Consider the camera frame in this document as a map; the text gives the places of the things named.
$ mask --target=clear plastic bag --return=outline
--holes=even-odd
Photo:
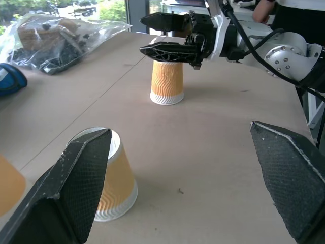
[[[124,22],[26,14],[6,29],[0,63],[56,74],[80,62],[104,41],[130,28]]]

